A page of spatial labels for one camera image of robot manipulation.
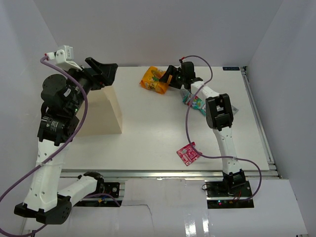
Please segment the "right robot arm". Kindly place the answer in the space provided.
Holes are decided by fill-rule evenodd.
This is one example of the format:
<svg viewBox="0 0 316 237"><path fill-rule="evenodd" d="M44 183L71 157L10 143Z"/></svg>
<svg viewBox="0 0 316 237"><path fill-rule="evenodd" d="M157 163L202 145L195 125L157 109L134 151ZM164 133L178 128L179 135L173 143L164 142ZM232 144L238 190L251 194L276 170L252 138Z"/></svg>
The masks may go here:
<svg viewBox="0 0 316 237"><path fill-rule="evenodd" d="M215 92L196 77L193 62L182 62L179 68L168 66L159 81L177 89L184 87L205 101L206 122L215 134L222 159L223 192L229 197L236 196L246 178L233 142L234 115L229 95Z"/></svg>

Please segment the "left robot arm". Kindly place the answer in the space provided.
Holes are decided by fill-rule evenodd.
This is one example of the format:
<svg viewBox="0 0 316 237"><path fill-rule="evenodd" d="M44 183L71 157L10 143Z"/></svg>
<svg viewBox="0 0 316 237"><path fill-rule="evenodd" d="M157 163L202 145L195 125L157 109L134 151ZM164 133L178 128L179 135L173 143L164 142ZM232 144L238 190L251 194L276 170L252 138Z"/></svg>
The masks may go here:
<svg viewBox="0 0 316 237"><path fill-rule="evenodd" d="M74 205L86 196L99 197L105 189L100 173L86 172L69 187L58 190L67 146L75 130L83 123L77 113L88 93L113 84L118 65L102 64L91 57L87 68L65 70L65 75L53 74L42 84L41 121L38 130L38 169L34 172L30 190L24 201L15 206L16 215L34 218L46 225L63 224Z"/></svg>

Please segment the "orange yellow snack bag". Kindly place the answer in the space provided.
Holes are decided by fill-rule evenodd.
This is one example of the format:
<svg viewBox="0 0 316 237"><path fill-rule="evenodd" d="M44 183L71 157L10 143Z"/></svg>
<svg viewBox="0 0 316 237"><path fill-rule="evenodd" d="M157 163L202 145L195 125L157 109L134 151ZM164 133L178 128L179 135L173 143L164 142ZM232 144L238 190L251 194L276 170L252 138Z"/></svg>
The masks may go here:
<svg viewBox="0 0 316 237"><path fill-rule="evenodd" d="M165 94L169 88L171 76L168 77L166 83L159 82L159 79L164 75L164 73L165 71L160 70L154 66L150 66L139 84L144 89L156 92L158 94Z"/></svg>

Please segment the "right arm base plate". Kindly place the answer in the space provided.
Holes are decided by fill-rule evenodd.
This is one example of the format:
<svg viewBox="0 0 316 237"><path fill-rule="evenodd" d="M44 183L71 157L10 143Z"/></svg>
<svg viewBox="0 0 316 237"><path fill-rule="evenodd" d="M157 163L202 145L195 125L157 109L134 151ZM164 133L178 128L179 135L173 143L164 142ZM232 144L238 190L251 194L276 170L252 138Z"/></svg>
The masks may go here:
<svg viewBox="0 0 316 237"><path fill-rule="evenodd" d="M205 182L201 189L206 192L208 209L241 209L254 208L250 183L246 181L243 186L227 191L222 181Z"/></svg>

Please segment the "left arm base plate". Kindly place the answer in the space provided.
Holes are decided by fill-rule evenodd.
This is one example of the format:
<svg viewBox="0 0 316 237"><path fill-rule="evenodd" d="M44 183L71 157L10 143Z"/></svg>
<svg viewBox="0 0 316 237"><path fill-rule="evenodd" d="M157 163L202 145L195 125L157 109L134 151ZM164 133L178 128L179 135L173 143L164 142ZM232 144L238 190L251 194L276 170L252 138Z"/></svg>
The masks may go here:
<svg viewBox="0 0 316 237"><path fill-rule="evenodd" d="M77 207L120 207L122 198L120 197L120 183L106 182L104 184L104 195L84 198L75 206Z"/></svg>

